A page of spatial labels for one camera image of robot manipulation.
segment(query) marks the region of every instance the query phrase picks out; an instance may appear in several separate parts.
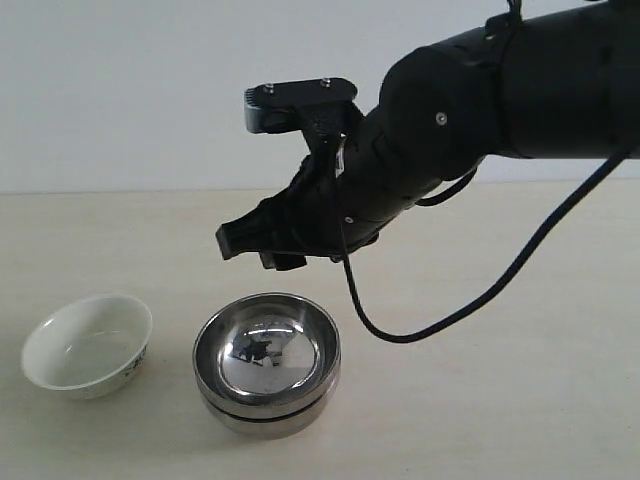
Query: table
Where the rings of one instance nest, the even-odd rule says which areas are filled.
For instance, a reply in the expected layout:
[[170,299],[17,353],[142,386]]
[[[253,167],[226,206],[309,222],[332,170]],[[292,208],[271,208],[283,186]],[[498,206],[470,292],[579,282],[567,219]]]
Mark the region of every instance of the table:
[[[484,291],[572,182],[473,184],[401,215],[354,255],[377,324],[409,332]],[[473,317],[413,345],[361,326],[340,265],[221,260],[215,230],[265,191],[0,196],[0,478],[636,479],[640,472],[640,182],[611,180]],[[69,402],[29,384],[28,333],[77,298],[119,291],[154,314],[121,391]],[[193,341],[225,304],[306,296],[335,318],[342,378],[300,434],[248,441],[198,397]]]

